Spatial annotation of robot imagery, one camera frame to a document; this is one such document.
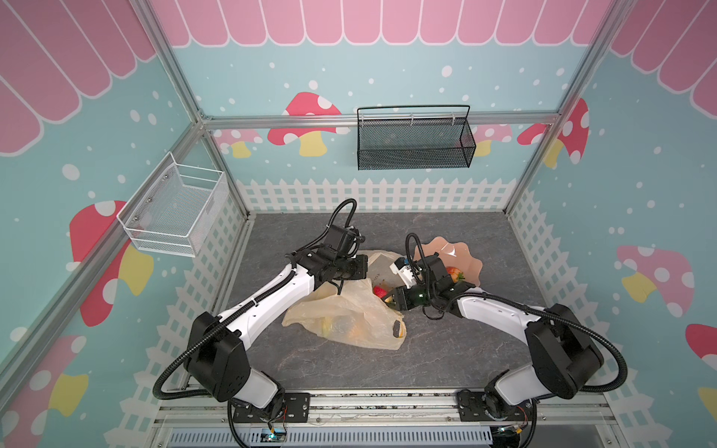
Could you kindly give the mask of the translucent cream plastic bag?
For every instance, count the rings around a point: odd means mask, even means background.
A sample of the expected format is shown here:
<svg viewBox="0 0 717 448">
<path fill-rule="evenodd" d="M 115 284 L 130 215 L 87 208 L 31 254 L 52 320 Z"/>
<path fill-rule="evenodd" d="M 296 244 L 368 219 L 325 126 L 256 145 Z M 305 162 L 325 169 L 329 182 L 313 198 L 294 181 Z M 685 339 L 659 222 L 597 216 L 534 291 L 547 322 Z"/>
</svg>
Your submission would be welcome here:
<svg viewBox="0 0 717 448">
<path fill-rule="evenodd" d="M 397 350 L 407 336 L 403 314 L 390 308 L 375 291 L 393 291 L 403 280 L 390 270 L 400 254 L 383 250 L 360 250 L 368 257 L 368 274 L 345 282 L 341 292 L 324 284 L 285 313 L 282 325 L 298 324 L 309 332 L 336 343 L 362 348 Z"/>
</svg>

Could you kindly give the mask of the pink-yellow peach with leaves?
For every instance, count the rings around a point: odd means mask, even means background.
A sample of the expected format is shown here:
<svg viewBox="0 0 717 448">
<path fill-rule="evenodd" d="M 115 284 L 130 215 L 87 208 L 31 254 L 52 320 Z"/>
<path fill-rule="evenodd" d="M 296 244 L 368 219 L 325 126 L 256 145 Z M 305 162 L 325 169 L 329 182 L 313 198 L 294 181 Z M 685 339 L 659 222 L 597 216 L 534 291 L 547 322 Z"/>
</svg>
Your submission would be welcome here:
<svg viewBox="0 0 717 448">
<path fill-rule="evenodd" d="M 382 301 L 385 301 L 388 298 L 388 291 L 386 289 L 383 289 L 382 287 L 374 287 L 373 288 L 373 294 L 377 296 Z"/>
</svg>

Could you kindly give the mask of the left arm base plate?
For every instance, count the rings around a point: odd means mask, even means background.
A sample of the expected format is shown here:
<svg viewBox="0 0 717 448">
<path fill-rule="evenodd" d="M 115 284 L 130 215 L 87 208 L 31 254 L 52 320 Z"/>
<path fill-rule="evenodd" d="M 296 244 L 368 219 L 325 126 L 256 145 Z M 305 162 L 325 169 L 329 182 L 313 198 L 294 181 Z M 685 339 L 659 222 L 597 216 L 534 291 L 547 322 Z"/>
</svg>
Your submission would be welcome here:
<svg viewBox="0 0 717 448">
<path fill-rule="evenodd" d="M 244 401 L 233 401 L 232 421 L 237 424 L 272 425 L 307 423 L 310 404 L 311 395 L 302 392 L 281 392 L 265 408 L 257 408 Z"/>
</svg>

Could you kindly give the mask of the red apple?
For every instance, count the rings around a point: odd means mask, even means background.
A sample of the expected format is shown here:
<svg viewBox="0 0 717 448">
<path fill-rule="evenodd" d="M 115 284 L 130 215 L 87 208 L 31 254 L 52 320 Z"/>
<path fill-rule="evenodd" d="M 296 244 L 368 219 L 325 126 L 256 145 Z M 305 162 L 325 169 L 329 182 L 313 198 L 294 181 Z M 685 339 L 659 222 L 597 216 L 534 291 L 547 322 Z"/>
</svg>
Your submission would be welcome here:
<svg viewBox="0 0 717 448">
<path fill-rule="evenodd" d="M 446 272 L 451 276 L 451 279 L 454 283 L 459 283 L 465 280 L 465 274 L 459 268 L 448 266 L 446 268 Z"/>
</svg>

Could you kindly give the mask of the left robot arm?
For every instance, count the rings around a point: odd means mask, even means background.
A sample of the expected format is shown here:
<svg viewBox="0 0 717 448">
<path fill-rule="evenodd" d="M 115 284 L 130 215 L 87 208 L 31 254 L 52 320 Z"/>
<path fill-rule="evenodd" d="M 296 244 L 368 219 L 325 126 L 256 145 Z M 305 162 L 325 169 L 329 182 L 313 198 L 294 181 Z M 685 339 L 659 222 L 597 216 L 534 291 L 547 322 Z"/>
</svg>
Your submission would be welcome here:
<svg viewBox="0 0 717 448">
<path fill-rule="evenodd" d="M 365 241 L 353 226 L 328 227 L 324 239 L 288 255 L 288 265 L 265 287 L 214 317 L 194 320 L 183 360 L 185 370 L 218 402 L 237 399 L 266 409 L 281 390 L 269 375 L 250 367 L 246 351 L 261 333 L 293 304 L 324 284 L 341 289 L 345 281 L 362 280 L 368 258 L 358 253 Z"/>
</svg>

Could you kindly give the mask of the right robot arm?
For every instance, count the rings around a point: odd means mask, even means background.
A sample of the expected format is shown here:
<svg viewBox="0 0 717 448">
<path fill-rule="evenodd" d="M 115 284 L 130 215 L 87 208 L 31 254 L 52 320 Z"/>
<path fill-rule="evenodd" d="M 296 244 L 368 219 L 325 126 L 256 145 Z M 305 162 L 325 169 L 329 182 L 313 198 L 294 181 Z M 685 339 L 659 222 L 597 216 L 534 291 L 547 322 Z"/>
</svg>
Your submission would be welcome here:
<svg viewBox="0 0 717 448">
<path fill-rule="evenodd" d="M 465 281 L 435 290 L 433 295 L 427 287 L 414 284 L 396 287 L 379 298 L 398 311 L 436 305 L 443 315 L 487 324 L 528 347 L 530 362 L 498 374 L 474 405 L 495 421 L 507 419 L 532 399 L 572 399 L 604 363 L 593 339 L 569 325 L 577 318 L 563 305 L 541 308 L 501 302 Z"/>
</svg>

